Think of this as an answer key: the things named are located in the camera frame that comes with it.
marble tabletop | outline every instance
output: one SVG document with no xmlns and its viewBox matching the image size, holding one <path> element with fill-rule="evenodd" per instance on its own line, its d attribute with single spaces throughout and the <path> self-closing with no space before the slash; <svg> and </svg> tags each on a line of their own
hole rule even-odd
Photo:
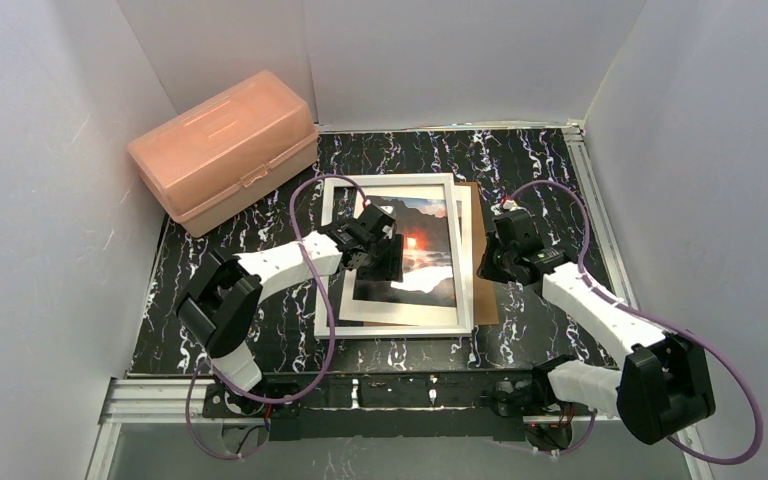
<svg viewBox="0 0 768 480">
<path fill-rule="evenodd" d="M 384 174 L 452 172 L 456 181 L 476 181 L 485 211 L 520 185 L 551 179 L 578 191 L 578 181 L 560 129 L 417 131 L 323 134 L 319 159 L 273 194 L 202 238 L 167 221 L 150 285 L 130 376 L 170 376 L 193 371 L 204 352 L 173 312 L 173 304 L 204 254 L 213 248 L 256 251 L 293 240 L 288 221 L 292 191 L 321 173 Z M 561 192 L 542 188 L 520 204 L 536 219 L 545 241 L 580 246 L 583 220 Z M 319 225 L 321 188 L 299 198 L 303 234 Z M 598 245 L 587 266 L 607 285 Z M 528 368 L 561 354 L 594 365 L 612 363 L 593 338 L 563 311 L 519 285 L 495 286 L 499 324 L 477 326 L 471 337 L 339 340 L 332 372 L 441 371 Z M 316 291 L 305 282 L 266 300 L 249 333 L 249 346 L 264 372 L 318 371 L 326 342 L 313 336 Z"/>
</svg>

table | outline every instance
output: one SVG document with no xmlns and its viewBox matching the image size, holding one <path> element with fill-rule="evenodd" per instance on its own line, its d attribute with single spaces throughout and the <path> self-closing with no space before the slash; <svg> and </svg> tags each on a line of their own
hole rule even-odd
<svg viewBox="0 0 768 480">
<path fill-rule="evenodd" d="M 303 181 L 321 173 L 439 172 L 452 172 L 456 181 L 478 182 L 485 211 L 533 179 L 556 180 L 579 191 L 560 128 L 323 134 L 312 168 L 206 236 L 192 238 L 167 220 L 128 375 L 175 376 L 193 371 L 204 352 L 175 317 L 174 299 L 213 248 L 256 251 L 293 240 L 289 198 Z M 536 219 L 545 241 L 580 247 L 583 219 L 563 193 L 541 188 L 524 195 L 520 203 Z M 319 225 L 321 212 L 321 189 L 311 188 L 300 196 L 303 234 Z M 585 261 L 592 275 L 608 285 L 598 244 L 593 244 Z M 613 362 L 586 331 L 533 292 L 519 285 L 496 285 L 495 290 L 498 325 L 478 326 L 472 337 L 460 339 L 339 340 L 330 371 L 522 369 L 561 354 L 574 354 L 594 365 Z M 321 368 L 326 342 L 317 342 L 313 336 L 315 295 L 315 287 L 305 282 L 261 305 L 249 336 L 261 370 L 315 372 Z"/>
</svg>

black wire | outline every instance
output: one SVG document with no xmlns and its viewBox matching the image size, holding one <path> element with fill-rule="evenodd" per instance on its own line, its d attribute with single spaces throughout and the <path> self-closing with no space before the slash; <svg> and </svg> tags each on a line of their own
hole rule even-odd
<svg viewBox="0 0 768 480">
<path fill-rule="evenodd" d="M 240 452 L 243 451 L 243 445 L 246 444 L 246 440 L 249 439 L 249 435 L 251 435 L 251 433 L 257 430 L 258 428 L 263 428 L 263 425 L 255 425 L 252 428 L 250 428 L 248 432 L 246 432 L 246 434 L 243 436 L 243 440 L 240 442 L 240 446 L 237 447 L 237 451 L 234 452 L 234 454 L 239 455 Z"/>
</svg>

white picture frame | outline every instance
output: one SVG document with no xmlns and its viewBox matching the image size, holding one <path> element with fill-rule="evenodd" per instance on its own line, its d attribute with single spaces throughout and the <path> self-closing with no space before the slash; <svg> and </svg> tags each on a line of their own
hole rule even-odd
<svg viewBox="0 0 768 480">
<path fill-rule="evenodd" d="M 457 219 L 457 204 L 458 200 L 461 201 L 461 227 L 468 229 L 464 232 L 464 237 L 461 236 L 461 229 L 458 228 L 457 221 L 448 222 L 450 248 L 452 252 L 452 268 L 456 272 L 453 277 L 455 284 L 455 322 L 438 321 L 436 325 L 386 325 L 386 326 L 366 326 L 359 320 L 360 318 L 352 318 L 348 320 L 359 321 L 358 326 L 341 326 L 336 327 L 337 338 L 402 338 L 402 337 L 460 337 L 469 336 L 472 333 L 474 319 L 472 311 L 472 234 L 471 234 L 471 200 L 472 195 L 469 191 L 469 187 L 459 187 L 458 195 L 455 194 L 454 178 L 452 174 L 399 174 L 399 175 L 358 175 L 351 176 L 358 185 L 368 191 L 369 195 L 388 195 L 381 191 L 382 188 L 392 192 L 397 191 L 398 188 L 417 188 L 417 187 L 436 187 L 436 191 L 443 192 L 443 200 L 446 208 L 446 218 Z M 323 209 L 322 209 L 322 224 L 327 225 L 333 220 L 334 211 L 334 191 L 337 188 L 351 188 L 348 182 L 340 179 L 329 178 L 326 179 L 323 185 Z M 329 285 L 329 278 L 323 279 L 326 285 Z M 423 309 L 420 305 L 409 304 L 389 304 L 391 306 L 390 315 L 392 315 L 392 306 L 400 305 L 399 309 L 404 309 L 405 315 L 410 316 L 410 311 L 413 307 L 420 307 L 415 312 L 423 310 L 426 314 L 428 311 Z M 336 311 L 338 319 L 341 318 L 340 312 Z M 364 318 L 363 321 L 367 322 L 379 322 L 387 320 L 383 317 Z M 328 338 L 328 325 L 325 311 L 325 302 L 322 296 L 317 292 L 316 295 L 316 312 L 314 315 L 314 336 L 317 339 Z"/>
</svg>

